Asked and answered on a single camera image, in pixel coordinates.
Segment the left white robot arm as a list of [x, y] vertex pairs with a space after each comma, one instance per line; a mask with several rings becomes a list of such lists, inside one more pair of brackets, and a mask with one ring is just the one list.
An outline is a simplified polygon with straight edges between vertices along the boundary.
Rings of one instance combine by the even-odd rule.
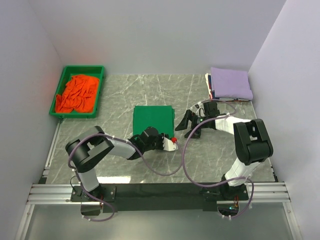
[[95, 167], [106, 155], [135, 160], [145, 152], [164, 150], [169, 139], [168, 134], [160, 133], [152, 126], [129, 139], [107, 137], [101, 127], [94, 126], [68, 142], [65, 150], [69, 156], [69, 168], [77, 172], [76, 176], [83, 185], [82, 195], [88, 201], [94, 201], [104, 195]]

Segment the green t-shirt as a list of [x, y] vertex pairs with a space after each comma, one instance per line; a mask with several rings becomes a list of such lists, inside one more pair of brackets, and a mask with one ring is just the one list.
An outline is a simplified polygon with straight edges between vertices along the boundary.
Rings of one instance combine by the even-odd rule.
[[170, 105], [136, 105], [133, 109], [133, 135], [154, 127], [160, 134], [174, 137], [175, 110]]

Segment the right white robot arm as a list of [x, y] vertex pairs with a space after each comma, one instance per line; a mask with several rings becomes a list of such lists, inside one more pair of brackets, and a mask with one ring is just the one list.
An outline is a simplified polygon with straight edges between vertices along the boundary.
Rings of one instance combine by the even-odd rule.
[[274, 149], [262, 119], [243, 119], [233, 113], [222, 114], [218, 100], [202, 101], [204, 115], [188, 109], [176, 131], [191, 129], [184, 135], [187, 140], [199, 139], [202, 129], [226, 132], [234, 137], [236, 159], [221, 182], [202, 185], [203, 190], [221, 200], [233, 200], [243, 194], [245, 183], [257, 166], [273, 155]]

